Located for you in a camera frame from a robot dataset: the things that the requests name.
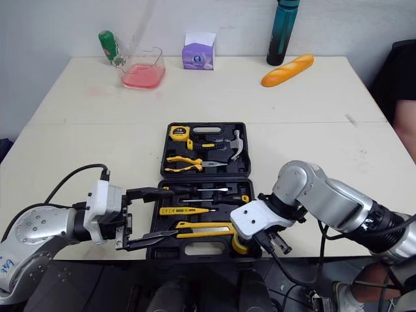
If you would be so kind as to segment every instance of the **white table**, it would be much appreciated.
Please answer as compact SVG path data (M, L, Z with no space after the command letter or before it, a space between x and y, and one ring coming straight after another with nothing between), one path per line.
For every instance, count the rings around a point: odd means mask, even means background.
M318 57L304 73L263 88L264 58L218 57L215 71L185 71L165 58L155 90L122 87L104 58L73 58L0 166L0 231L20 209L42 202L78 166L105 163L124 190L155 186L170 122L243 121L256 193L271 191L280 167L301 159L359 189L392 210L413 214L416 166L343 57ZM85 200L99 174L74 177L53 200ZM135 201L133 237L150 228L153 204ZM308 217L282 233L290 256L316 256L320 232ZM367 255L361 246L328 242L326 255ZM117 252L114 242L83 242L57 259L143 259Z

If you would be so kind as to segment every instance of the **yellow pliers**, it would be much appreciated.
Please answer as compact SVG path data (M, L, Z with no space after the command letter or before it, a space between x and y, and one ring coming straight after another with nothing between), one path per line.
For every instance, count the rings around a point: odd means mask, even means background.
M184 172L184 171L188 171L191 169L202 171L202 168L205 168L205 167L217 167L217 166L228 165L226 162L203 161L200 158L191 159L191 158L182 157L182 156L168 157L166 158L166 161L168 163L176 163L176 162L182 161L184 163L189 163L192 165L192 166L187 166L187 167L180 168L180 169L165 168L164 171L166 172Z

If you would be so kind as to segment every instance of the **purple tissue box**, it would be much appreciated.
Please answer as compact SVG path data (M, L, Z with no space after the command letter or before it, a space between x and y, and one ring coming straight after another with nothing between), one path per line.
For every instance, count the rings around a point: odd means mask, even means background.
M186 70L213 70L215 33L187 32L182 49L183 67Z

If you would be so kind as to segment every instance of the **yellow screwdriver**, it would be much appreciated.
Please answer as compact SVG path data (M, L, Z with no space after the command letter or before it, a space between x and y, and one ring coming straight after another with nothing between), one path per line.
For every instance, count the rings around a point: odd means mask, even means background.
M193 207L161 207L159 215L176 216L176 215L197 215L198 213L209 213L216 209L193 208Z

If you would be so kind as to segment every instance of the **person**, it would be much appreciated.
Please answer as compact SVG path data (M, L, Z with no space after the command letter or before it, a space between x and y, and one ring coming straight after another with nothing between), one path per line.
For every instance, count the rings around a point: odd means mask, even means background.
M370 93L416 163L416 40L395 42Z
M395 42L380 72L370 86L370 93L392 125L399 139L416 163L416 40ZM355 279L386 283L383 263L366 266ZM338 312L362 312L364 303L378 302L382 289L357 283L336 281L333 284ZM384 290L384 300L397 298L400 292Z
M384 284L389 280L387 269L381 262L367 265L355 278L355 281ZM333 284L335 302L338 312L364 312L364 303L378 302L382 298L382 288L336 281ZM400 297L400 291L385 289L384 300Z

